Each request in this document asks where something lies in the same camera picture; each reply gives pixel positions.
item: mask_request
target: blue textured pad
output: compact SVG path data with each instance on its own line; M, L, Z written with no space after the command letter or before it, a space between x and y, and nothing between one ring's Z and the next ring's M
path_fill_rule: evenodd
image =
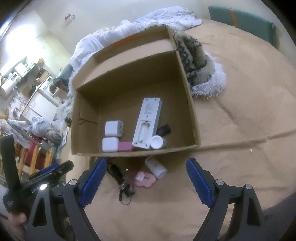
M56 163L53 163L52 165L50 165L50 166L48 166L48 167L42 169L42 170L40 171L40 175L42 175L42 174L44 174L44 173L47 173L47 172L49 172L49 171L55 169L55 168L58 167L58 166L59 166L59 164L58 164L57 162L56 162Z
M89 179L82 188L80 205L85 208L86 205L91 204L102 180L107 171L107 162L104 158L101 159Z
M191 159L187 160L186 170L201 202L211 208L214 204L211 198L211 189Z

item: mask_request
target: white bottle cap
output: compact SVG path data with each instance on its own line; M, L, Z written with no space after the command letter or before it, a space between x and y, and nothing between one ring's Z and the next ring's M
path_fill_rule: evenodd
M159 179L167 173L167 169L154 156L150 156L145 160L145 165Z
M150 146L153 149L161 149L164 148L166 145L166 139L162 138L161 136L153 136L150 139Z

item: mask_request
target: teal cloth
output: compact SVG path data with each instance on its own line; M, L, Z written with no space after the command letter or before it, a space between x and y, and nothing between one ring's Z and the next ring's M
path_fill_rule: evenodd
M211 19L234 26L230 8L209 6ZM254 14L233 9L237 27L276 46L275 25Z

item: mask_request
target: washing machine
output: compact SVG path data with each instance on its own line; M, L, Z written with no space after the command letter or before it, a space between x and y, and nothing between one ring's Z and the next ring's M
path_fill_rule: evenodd
M61 102L61 99L59 97L53 97L55 88L51 87L53 86L53 78L49 76L40 86L40 88L37 90L43 97L45 97L47 100L49 100L51 103L53 103L55 106L59 107L59 104Z

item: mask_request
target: pink object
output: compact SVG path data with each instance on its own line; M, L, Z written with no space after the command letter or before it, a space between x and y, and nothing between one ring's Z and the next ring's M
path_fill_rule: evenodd
M132 151L134 146L131 141L119 142L118 143L118 151Z
M155 182L156 182L156 177L152 173L148 173L148 172L139 171L135 178L135 184L137 187L149 188Z

